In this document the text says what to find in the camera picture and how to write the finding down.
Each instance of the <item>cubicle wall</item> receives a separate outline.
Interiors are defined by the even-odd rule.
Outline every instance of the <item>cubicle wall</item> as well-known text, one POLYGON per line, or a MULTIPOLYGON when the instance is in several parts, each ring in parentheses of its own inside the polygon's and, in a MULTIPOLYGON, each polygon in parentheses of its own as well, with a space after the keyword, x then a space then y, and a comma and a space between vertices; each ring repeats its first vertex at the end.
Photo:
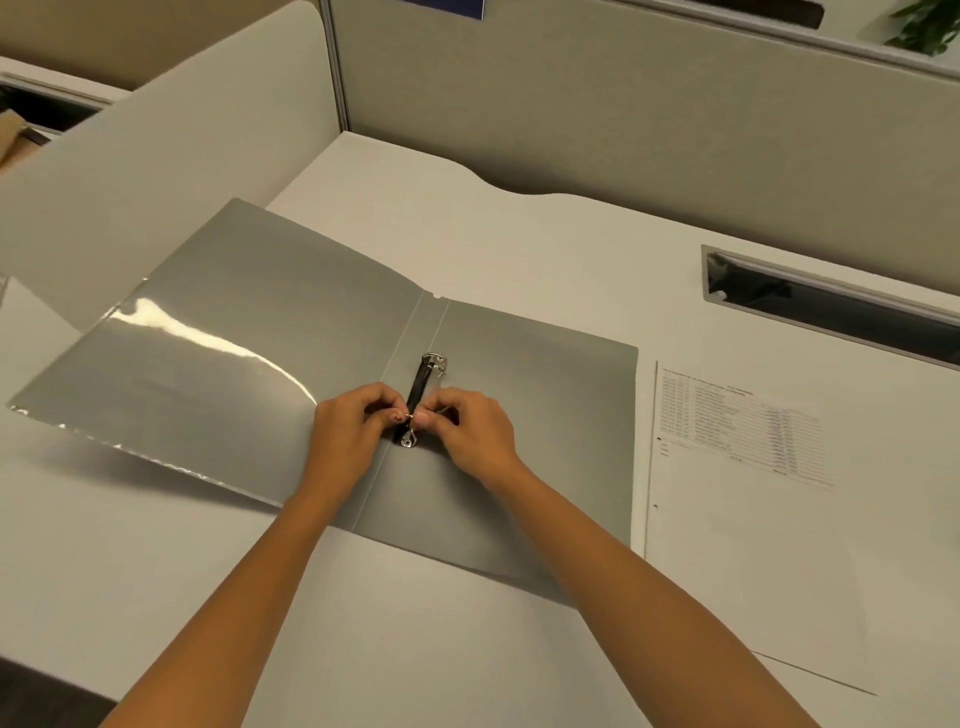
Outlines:
POLYGON ((960 293, 960 84, 604 0, 331 0, 354 131, 960 293))

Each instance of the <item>desk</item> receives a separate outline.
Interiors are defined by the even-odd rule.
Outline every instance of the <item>desk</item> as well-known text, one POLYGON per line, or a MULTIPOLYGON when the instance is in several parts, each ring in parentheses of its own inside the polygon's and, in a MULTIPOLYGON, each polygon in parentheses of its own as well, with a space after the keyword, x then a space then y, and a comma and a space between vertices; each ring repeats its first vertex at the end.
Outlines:
MULTIPOLYGON (((824 726, 960 723, 960 375, 706 303, 700 246, 952 311, 960 300, 583 198, 503 192, 350 133, 270 209, 440 295, 639 346, 635 548, 658 360, 821 402, 880 697, 765 664, 824 726)), ((74 334, 57 326, 45 330, 62 346, 74 334)), ((27 351, 39 330, 19 332, 27 351)), ((25 441, 0 466, 0 653, 119 697, 271 515, 20 422, 25 441)), ((575 612, 333 529, 246 725, 320 722, 644 724, 575 612)))

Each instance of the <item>paper sheet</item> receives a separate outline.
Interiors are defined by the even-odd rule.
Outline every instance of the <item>paper sheet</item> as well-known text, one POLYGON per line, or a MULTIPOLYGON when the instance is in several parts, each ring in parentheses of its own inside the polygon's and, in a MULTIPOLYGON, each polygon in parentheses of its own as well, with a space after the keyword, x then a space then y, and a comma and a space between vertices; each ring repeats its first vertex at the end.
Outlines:
POLYGON ((654 428, 647 560, 754 652, 870 692, 821 419, 660 366, 654 428))

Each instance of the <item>hand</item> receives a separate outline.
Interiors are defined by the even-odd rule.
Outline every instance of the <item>hand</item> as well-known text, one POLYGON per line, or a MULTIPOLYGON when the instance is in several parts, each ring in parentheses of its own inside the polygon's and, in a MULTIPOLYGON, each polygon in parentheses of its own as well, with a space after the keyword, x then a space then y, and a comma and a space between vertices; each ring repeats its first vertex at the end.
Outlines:
POLYGON ((514 426, 497 400, 479 392, 449 387, 425 397, 414 413, 415 429, 440 436, 453 462, 492 491, 504 486, 526 466, 516 454, 514 426), (437 410, 455 407, 455 425, 437 410))
POLYGON ((317 405, 300 493, 332 497, 339 507, 370 466, 380 434, 407 419, 407 405, 383 382, 317 405))

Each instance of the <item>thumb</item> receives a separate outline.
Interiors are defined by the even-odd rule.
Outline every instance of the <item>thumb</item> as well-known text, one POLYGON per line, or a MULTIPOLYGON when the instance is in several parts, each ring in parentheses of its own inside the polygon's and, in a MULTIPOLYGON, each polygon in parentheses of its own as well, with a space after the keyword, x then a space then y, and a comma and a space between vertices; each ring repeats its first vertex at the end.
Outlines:
POLYGON ((390 409, 378 409, 373 412, 367 421, 364 422, 364 430, 368 431, 374 438, 378 438, 387 427, 394 427, 404 422, 407 416, 396 407, 390 409))
POLYGON ((417 411, 414 412, 413 424, 415 429, 425 429, 427 432, 439 435, 444 442, 457 431, 457 425, 448 418, 422 407, 418 407, 417 411))

